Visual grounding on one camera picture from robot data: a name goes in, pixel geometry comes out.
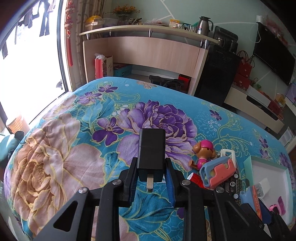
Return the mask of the blue pink plastic case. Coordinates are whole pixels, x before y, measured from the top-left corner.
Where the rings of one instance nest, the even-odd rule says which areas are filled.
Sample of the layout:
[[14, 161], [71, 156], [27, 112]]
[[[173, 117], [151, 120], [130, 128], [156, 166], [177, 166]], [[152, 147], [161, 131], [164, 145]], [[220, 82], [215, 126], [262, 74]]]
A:
[[205, 163], [199, 174], [205, 188], [215, 188], [233, 176], [235, 171], [233, 160], [228, 156], [222, 156]]

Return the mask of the red glue bottle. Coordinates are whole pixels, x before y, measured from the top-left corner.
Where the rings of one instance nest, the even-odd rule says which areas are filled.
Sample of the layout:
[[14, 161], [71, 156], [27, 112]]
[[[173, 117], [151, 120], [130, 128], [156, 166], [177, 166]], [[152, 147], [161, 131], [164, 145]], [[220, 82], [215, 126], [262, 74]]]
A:
[[192, 172], [192, 173], [187, 177], [187, 180], [189, 180], [189, 181], [195, 183], [195, 184], [198, 185], [200, 188], [204, 188], [203, 181], [202, 181], [201, 177], [200, 177], [198, 174], [194, 173], [194, 172]]

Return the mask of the white plastic hair clip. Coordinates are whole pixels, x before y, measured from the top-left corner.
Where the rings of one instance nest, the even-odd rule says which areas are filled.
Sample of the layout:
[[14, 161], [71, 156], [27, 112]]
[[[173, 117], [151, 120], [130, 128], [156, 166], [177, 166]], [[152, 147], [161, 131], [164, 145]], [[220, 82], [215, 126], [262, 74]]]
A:
[[222, 156], [229, 157], [232, 160], [235, 169], [237, 170], [238, 166], [237, 166], [236, 156], [235, 156], [235, 151], [234, 150], [221, 149], [220, 152], [219, 152], [219, 154], [220, 154], [221, 157]]

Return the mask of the black power adapter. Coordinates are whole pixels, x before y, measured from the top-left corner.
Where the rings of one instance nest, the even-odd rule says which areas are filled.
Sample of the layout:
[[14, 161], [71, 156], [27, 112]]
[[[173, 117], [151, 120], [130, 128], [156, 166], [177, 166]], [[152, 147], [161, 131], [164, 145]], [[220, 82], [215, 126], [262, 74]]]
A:
[[154, 183], [162, 182], [165, 166], [165, 130], [143, 128], [140, 130], [137, 169], [141, 182], [146, 183], [147, 192], [153, 192]]

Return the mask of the brown pink puppy toy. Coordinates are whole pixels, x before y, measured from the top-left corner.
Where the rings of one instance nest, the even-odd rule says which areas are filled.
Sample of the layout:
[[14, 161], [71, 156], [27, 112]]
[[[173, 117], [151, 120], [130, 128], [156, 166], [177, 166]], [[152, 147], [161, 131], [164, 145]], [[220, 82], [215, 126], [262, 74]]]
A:
[[199, 141], [193, 146], [193, 152], [197, 156], [197, 163], [195, 164], [193, 160], [189, 162], [189, 166], [192, 169], [200, 170], [201, 167], [216, 158], [217, 154], [214, 149], [213, 143], [209, 140]]

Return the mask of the black toy car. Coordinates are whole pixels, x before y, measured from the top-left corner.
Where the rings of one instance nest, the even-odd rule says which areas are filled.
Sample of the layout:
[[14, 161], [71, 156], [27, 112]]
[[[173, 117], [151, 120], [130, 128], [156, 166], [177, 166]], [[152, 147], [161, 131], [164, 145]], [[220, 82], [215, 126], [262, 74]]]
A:
[[242, 191], [242, 181], [237, 173], [234, 173], [233, 176], [222, 183], [221, 186], [238, 205], [241, 204], [240, 192]]

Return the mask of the small blue orange box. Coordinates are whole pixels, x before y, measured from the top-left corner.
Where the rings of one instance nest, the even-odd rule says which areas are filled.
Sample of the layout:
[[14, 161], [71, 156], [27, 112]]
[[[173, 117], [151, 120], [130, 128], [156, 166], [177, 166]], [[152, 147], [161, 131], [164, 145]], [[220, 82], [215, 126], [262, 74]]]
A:
[[246, 190], [240, 191], [239, 194], [241, 204], [248, 203], [252, 209], [255, 211], [257, 216], [262, 220], [262, 213], [261, 213], [261, 208], [260, 208], [260, 203], [259, 203], [259, 198], [257, 196], [257, 192], [255, 189], [255, 186], [249, 186]]

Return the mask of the white tray with green rim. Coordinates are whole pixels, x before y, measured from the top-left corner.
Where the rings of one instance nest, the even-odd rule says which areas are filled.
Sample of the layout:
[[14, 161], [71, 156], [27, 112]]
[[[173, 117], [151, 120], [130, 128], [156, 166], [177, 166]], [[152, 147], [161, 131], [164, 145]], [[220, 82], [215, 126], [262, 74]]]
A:
[[285, 214], [282, 215], [287, 225], [293, 220], [292, 183], [288, 168], [275, 162], [267, 161], [255, 156], [248, 157], [244, 162], [245, 177], [250, 185], [255, 185], [267, 179], [270, 189], [262, 197], [266, 207], [279, 205], [281, 198]]

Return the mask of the cream tv stand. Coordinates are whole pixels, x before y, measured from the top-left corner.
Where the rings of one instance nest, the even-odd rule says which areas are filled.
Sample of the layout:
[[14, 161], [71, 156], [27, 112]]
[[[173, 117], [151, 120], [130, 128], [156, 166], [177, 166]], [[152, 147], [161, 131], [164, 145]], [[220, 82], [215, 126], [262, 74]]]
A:
[[236, 85], [230, 87], [224, 103], [255, 118], [276, 134], [278, 134], [285, 125], [271, 109], [249, 96], [247, 92], [238, 88]]

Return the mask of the teal storage box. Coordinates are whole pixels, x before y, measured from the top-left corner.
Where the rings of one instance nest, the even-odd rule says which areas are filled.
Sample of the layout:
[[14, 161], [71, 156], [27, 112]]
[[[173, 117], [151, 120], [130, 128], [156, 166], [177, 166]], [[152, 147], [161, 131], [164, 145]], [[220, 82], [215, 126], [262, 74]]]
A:
[[122, 64], [122, 63], [114, 63], [113, 64], [113, 75], [115, 77], [127, 77], [132, 73], [132, 65], [130, 64]]

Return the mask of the red gift bag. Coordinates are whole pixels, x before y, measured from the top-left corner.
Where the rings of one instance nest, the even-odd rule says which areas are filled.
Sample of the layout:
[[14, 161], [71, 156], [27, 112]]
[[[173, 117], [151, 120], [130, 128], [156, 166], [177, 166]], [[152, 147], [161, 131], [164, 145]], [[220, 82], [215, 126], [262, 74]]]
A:
[[255, 67], [253, 55], [249, 57], [246, 51], [241, 50], [237, 53], [237, 56], [240, 57], [240, 62], [236, 70], [233, 84], [246, 91], [251, 84], [251, 80], [249, 79], [250, 73]]

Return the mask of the black cabinet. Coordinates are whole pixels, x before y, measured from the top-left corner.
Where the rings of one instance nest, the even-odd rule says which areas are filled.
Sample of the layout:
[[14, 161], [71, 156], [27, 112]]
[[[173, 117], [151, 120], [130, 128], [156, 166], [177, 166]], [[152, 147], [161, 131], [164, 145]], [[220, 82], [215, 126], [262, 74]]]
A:
[[240, 57], [219, 45], [210, 47], [194, 96], [222, 106], [226, 99]]

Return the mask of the wooden curved desk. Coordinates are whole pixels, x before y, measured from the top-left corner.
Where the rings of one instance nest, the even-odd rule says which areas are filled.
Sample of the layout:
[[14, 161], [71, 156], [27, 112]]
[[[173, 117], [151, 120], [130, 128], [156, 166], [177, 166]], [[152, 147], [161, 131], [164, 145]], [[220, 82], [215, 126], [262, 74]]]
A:
[[194, 32], [153, 25], [122, 25], [80, 33], [108, 33], [108, 38], [83, 41], [86, 81], [95, 79], [95, 54], [112, 56], [114, 62], [157, 68], [191, 77], [188, 94], [194, 95], [210, 44], [218, 41]]

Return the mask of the steel thermos jug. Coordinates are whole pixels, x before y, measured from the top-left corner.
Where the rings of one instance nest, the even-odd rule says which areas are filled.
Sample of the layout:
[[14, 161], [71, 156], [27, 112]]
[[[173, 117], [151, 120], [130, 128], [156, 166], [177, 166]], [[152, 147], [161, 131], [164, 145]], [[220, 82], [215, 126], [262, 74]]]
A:
[[201, 16], [197, 25], [197, 33], [200, 35], [208, 36], [213, 31], [214, 24], [210, 18]]

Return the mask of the red hanging knot ornament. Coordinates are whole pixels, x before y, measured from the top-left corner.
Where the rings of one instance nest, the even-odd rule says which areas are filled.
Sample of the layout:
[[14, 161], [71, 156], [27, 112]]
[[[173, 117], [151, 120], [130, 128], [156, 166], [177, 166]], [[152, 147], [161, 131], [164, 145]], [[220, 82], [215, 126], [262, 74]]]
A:
[[68, 66], [73, 66], [72, 51], [71, 51], [71, 29], [73, 27], [72, 14], [75, 11], [75, 5], [73, 0], [68, 0], [65, 9], [65, 33], [66, 33], [66, 57]]

